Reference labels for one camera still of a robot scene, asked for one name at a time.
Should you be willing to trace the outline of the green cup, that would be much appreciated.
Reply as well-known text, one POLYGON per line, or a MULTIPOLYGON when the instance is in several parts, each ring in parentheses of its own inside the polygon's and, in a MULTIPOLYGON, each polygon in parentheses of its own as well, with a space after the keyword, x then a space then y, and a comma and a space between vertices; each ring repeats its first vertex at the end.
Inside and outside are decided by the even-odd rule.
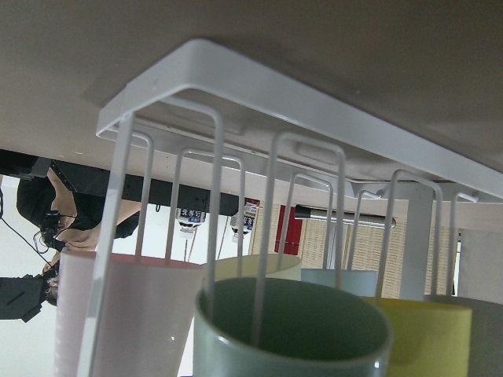
POLYGON ((196 298, 195 376, 385 376, 391 325, 345 291, 266 279, 259 344, 253 346, 255 278, 215 283, 213 316, 196 298))

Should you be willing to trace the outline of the blue cup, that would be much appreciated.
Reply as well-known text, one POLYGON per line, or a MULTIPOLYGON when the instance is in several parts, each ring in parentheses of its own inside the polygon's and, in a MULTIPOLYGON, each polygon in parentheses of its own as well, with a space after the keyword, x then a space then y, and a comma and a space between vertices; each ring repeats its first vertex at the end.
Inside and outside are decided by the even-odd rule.
MULTIPOLYGON (((357 296, 375 296, 377 271, 340 270, 340 276, 341 290, 357 296)), ((335 287, 335 273, 332 269, 301 269, 301 281, 335 287)))

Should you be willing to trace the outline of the pink cup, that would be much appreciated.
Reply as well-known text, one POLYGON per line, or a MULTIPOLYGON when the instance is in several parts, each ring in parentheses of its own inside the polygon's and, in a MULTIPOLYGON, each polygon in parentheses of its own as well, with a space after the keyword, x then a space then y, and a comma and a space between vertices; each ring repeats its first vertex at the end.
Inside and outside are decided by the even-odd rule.
MULTIPOLYGON (((56 376, 77 374, 95 256, 61 256, 56 376)), ((193 263, 113 254, 94 375, 177 375, 203 274, 193 263)))

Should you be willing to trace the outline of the yellow cup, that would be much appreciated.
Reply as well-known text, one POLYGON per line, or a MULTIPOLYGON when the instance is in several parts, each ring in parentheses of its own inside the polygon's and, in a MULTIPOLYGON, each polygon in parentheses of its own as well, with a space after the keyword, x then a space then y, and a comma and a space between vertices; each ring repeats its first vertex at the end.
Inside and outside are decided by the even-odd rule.
POLYGON ((393 298, 367 298, 394 332, 389 376, 466 376, 472 310, 467 306, 393 298))

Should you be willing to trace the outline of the grey cup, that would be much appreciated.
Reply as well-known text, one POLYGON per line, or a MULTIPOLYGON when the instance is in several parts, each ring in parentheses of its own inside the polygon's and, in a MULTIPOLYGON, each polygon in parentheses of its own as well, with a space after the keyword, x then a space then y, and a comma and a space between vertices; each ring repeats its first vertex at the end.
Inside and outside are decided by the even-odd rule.
POLYGON ((425 295, 424 300, 471 308, 468 376, 502 376, 502 304, 442 295, 425 295))

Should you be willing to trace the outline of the metal tube black cap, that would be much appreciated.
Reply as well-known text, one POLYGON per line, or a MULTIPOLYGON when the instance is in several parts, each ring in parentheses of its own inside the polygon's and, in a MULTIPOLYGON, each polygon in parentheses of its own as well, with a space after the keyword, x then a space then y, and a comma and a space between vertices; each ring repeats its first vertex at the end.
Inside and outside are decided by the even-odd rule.
MULTIPOLYGON (((294 218, 297 220, 326 221, 327 210, 321 208, 296 205, 294 210, 294 218)), ((355 220, 356 220, 355 212, 344 213, 343 215, 344 225, 354 225, 355 220)), ((358 225, 377 229, 384 229, 385 217, 382 215, 375 215, 375 214, 360 214, 358 217, 358 225)))

